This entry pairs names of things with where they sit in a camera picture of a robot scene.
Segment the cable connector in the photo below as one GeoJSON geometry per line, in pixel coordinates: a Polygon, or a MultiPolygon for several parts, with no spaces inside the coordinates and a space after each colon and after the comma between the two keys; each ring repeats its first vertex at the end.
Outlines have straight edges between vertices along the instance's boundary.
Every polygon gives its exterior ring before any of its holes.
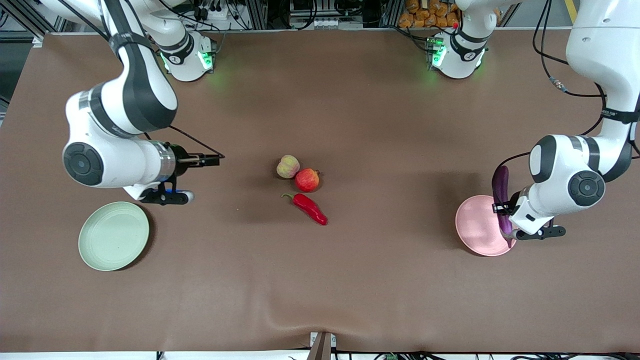
{"type": "Polygon", "coordinates": [[[554,78],[553,76],[549,77],[549,81],[551,81],[551,83],[556,87],[556,89],[562,91],[562,92],[567,92],[566,87],[564,87],[564,84],[562,84],[560,82],[560,80],[557,80],[556,78],[554,78]]]}

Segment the plate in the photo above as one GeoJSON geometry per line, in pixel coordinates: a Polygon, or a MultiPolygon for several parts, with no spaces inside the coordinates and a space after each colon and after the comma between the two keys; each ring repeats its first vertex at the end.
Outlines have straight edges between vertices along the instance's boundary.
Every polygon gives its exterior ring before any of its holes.
{"type": "Polygon", "coordinates": [[[460,204],[456,213],[458,236],[469,249],[484,256],[503,255],[511,250],[492,206],[493,197],[476,195],[460,204]]]}
{"type": "Polygon", "coordinates": [[[100,271],[121,269],[142,252],[149,237],[149,220],[130,202],[112,202],[86,219],[78,237],[80,257],[100,271]]]}

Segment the pink plate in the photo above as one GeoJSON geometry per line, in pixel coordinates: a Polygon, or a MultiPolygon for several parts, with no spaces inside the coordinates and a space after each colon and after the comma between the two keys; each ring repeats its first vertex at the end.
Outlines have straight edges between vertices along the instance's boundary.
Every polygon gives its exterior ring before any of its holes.
{"type": "Polygon", "coordinates": [[[460,204],[456,213],[460,239],[473,252],[484,256],[498,256],[511,250],[500,233],[492,205],[492,197],[476,195],[460,204]]]}

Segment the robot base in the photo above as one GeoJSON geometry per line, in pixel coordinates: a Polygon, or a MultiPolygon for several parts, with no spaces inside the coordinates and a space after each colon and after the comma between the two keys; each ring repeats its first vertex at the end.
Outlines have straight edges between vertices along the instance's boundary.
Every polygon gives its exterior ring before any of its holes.
{"type": "Polygon", "coordinates": [[[480,66],[484,50],[472,61],[463,61],[460,55],[455,53],[451,47],[451,36],[446,33],[439,33],[434,36],[435,45],[427,44],[433,48],[434,54],[427,54],[427,62],[432,69],[438,69],[443,75],[453,79],[464,79],[469,77],[480,66]]]}
{"type": "Polygon", "coordinates": [[[183,63],[174,64],[162,55],[167,72],[179,81],[195,81],[206,73],[213,73],[216,61],[217,43],[196,31],[189,33],[193,37],[193,50],[183,63]]]}
{"type": "Polygon", "coordinates": [[[476,254],[499,256],[513,247],[502,236],[498,216],[493,213],[493,197],[476,195],[465,200],[456,213],[456,230],[462,242],[476,254]]]}

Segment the brown table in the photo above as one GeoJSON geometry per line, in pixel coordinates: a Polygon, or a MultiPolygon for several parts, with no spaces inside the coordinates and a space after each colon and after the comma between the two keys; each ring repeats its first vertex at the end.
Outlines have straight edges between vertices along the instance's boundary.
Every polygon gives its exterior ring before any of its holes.
{"type": "MultiPolygon", "coordinates": [[[[563,54],[566,36],[546,49],[563,54]]],[[[582,132],[600,107],[548,83],[530,31],[490,46],[454,81],[395,32],[229,35],[215,74],[171,79],[174,124],[228,158],[179,179],[194,203],[142,205],[150,248],[104,273],[82,262],[78,232],[130,198],[68,178],[63,110],[120,64],[97,36],[47,36],[0,129],[0,350],[298,348],[325,329],[344,350],[640,352],[638,164],[599,205],[559,217],[563,238],[482,258],[456,236],[456,208],[490,192],[499,161],[582,132]],[[323,173],[311,196],[329,226],[280,198],[293,189],[273,167],[288,153],[323,173]]],[[[511,169],[512,192],[531,182],[524,159],[511,169]]]]}

